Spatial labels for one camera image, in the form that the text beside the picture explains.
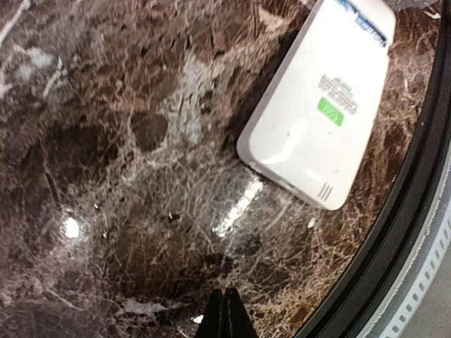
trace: green label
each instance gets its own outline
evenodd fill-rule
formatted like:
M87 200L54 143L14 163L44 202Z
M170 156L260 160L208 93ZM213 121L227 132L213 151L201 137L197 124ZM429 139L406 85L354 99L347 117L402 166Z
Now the green label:
M327 116L329 120L334 122L338 127L341 127L341 125L343 124L343 120L345 119L345 116L336 107L332 106L332 104L329 101L321 97L318 109L325 116Z

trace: marble table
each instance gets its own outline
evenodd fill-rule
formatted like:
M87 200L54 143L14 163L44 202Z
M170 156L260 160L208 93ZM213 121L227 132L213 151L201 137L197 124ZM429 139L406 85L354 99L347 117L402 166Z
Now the marble table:
M192 337L237 287L291 337L390 191L431 73L440 3L397 15L349 201L306 205L235 141L314 1L2 0L0 337Z

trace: curved black border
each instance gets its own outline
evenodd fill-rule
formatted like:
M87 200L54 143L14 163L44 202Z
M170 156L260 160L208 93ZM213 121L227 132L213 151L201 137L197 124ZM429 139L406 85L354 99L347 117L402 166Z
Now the curved black border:
M295 338L356 337L400 273L438 187L451 140L451 5L442 21L426 98L400 174L373 228Z

